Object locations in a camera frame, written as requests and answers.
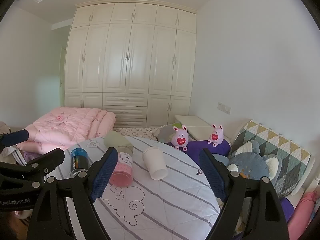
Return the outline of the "white paper cup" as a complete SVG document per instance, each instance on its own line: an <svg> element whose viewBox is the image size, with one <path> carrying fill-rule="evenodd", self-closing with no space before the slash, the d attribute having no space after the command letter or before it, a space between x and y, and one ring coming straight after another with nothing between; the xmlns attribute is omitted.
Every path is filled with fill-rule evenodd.
<svg viewBox="0 0 320 240"><path fill-rule="evenodd" d="M159 147L147 148L143 152L142 158L150 174L150 177L153 180L161 180L168 175L168 169L164 159L164 154Z"/></svg>

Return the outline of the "heart pattern bed sheet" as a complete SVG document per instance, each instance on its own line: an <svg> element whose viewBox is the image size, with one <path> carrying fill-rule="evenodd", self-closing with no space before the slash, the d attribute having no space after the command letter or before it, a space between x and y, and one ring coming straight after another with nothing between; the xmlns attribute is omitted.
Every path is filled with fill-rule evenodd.
<svg viewBox="0 0 320 240"><path fill-rule="evenodd" d="M114 128L116 132L125 137L139 137L151 140L157 140L156 135L159 134L159 127L124 127L124 128Z"/></svg>

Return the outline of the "pink bolster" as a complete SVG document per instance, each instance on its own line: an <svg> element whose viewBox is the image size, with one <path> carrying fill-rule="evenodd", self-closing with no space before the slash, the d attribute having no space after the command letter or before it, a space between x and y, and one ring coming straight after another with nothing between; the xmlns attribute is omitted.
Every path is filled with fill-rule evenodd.
<svg viewBox="0 0 320 240"><path fill-rule="evenodd" d="M288 223L290 239L299 239L319 210L319 185L303 194Z"/></svg>

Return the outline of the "triangle pattern quilted pillow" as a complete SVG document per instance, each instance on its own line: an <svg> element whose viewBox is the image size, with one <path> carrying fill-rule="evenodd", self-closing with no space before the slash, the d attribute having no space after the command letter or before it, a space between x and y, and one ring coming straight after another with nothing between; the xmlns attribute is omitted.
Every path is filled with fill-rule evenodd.
<svg viewBox="0 0 320 240"><path fill-rule="evenodd" d="M295 195L302 187L313 166L311 154L282 134L250 120L239 131L231 146L229 156L249 141L256 141L262 157L276 155L282 161L279 176L275 182L278 196Z"/></svg>

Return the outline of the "black blue CoolTowel can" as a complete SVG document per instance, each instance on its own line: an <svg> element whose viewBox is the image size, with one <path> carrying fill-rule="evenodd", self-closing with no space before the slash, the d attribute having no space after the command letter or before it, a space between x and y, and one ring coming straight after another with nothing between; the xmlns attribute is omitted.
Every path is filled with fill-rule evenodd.
<svg viewBox="0 0 320 240"><path fill-rule="evenodd" d="M88 154L83 148L75 148L71 151L71 177L75 177L80 172L87 172Z"/></svg>

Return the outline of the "grey-blue bear plush pillow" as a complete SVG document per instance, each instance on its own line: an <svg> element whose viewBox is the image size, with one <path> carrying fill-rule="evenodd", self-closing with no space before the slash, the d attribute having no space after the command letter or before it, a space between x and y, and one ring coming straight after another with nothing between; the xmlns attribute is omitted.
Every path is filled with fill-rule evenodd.
<svg viewBox="0 0 320 240"><path fill-rule="evenodd" d="M261 155L259 144L255 140L246 142L227 158L213 154L214 158L223 163L229 172L238 172L246 179L259 180L268 177L273 185L276 184L282 168L282 160L275 154Z"/></svg>

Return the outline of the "folded pink quilt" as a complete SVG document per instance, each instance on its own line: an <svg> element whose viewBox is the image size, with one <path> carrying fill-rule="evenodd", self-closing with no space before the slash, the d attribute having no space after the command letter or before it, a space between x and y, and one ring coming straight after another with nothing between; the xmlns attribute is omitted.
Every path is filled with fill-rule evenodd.
<svg viewBox="0 0 320 240"><path fill-rule="evenodd" d="M45 154L55 148L66 150L80 142L105 136L116 122L113 112L99 108L57 107L25 129L29 139L17 147Z"/></svg>

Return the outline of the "sage green cup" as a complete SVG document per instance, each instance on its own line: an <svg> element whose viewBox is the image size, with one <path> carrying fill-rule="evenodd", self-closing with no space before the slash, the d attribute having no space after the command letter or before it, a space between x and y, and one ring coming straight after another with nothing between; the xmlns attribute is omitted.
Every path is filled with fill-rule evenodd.
<svg viewBox="0 0 320 240"><path fill-rule="evenodd" d="M109 131L104 137L104 145L106 147L127 147L133 151L133 145L124 136L116 131Z"/></svg>

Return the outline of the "wall switch panel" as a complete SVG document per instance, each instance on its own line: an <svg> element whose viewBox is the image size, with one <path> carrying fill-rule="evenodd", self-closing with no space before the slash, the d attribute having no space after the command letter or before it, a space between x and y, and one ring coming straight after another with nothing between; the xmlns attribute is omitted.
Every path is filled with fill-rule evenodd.
<svg viewBox="0 0 320 240"><path fill-rule="evenodd" d="M226 114L230 114L231 113L231 107L224 105L223 103L218 103L217 104L217 109L226 113Z"/></svg>

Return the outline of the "white bedside cabinet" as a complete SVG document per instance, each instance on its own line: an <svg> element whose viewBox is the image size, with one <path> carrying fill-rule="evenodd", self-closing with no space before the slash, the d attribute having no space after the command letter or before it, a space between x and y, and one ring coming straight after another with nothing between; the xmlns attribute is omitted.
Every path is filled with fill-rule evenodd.
<svg viewBox="0 0 320 240"><path fill-rule="evenodd" d="M214 130L212 125L194 115L176 115L175 122L185 125L189 135L196 141L209 139Z"/></svg>

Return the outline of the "clear jar with pink contents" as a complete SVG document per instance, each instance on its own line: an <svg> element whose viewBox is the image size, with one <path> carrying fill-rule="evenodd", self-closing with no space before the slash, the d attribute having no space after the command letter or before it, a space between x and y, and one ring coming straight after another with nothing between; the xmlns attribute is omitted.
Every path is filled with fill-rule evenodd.
<svg viewBox="0 0 320 240"><path fill-rule="evenodd" d="M110 178L110 183L118 187L127 187L133 181L133 157L130 153L119 152L118 162Z"/></svg>

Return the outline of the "cream built-in wardrobe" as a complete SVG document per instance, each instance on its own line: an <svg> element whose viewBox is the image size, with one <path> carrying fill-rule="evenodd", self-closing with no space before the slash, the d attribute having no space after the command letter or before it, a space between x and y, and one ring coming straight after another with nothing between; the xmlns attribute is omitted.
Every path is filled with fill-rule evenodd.
<svg viewBox="0 0 320 240"><path fill-rule="evenodd" d="M65 105L100 108L117 127L157 127L189 113L196 15L150 3L76 9L67 42Z"/></svg>

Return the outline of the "pink bunny plush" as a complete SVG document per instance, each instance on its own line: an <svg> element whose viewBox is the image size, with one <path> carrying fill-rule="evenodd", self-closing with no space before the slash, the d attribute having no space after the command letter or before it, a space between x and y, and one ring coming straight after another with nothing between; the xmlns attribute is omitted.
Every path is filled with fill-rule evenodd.
<svg viewBox="0 0 320 240"><path fill-rule="evenodd" d="M216 126L215 124L212 124L213 131L210 134L210 137L208 139L208 144L212 144L214 147L217 145L221 144L224 139L224 134L223 134L223 126L219 125Z"/></svg>
<svg viewBox="0 0 320 240"><path fill-rule="evenodd" d="M189 142L189 134L187 127L185 125L182 125L182 128L178 128L176 126L173 126L172 129L176 132L174 136L171 139L171 144L179 150L180 148L183 150L183 152L186 152L188 150L187 144Z"/></svg>

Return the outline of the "purple pillow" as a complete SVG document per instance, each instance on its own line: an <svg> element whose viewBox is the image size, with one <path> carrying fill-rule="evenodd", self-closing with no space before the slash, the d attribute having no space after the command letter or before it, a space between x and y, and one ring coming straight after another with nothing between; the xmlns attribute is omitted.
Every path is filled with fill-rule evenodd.
<svg viewBox="0 0 320 240"><path fill-rule="evenodd" d="M192 158L195 158L199 156L199 153L203 148L207 148L210 153L219 154L226 157L230 152L231 146L226 139L223 139L223 141L215 147L213 146L213 143L208 144L208 141L206 140L189 141L185 154L189 155Z"/></svg>

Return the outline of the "grey flower cushion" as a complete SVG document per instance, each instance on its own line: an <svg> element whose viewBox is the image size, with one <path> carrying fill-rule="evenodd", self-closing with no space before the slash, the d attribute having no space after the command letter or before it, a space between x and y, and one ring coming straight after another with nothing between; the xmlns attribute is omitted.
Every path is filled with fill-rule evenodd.
<svg viewBox="0 0 320 240"><path fill-rule="evenodd" d="M169 143L172 140L172 137L176 134L176 131L173 127L176 126L178 129L182 128L181 123L173 123L160 127L158 133L155 134L157 140L162 143Z"/></svg>

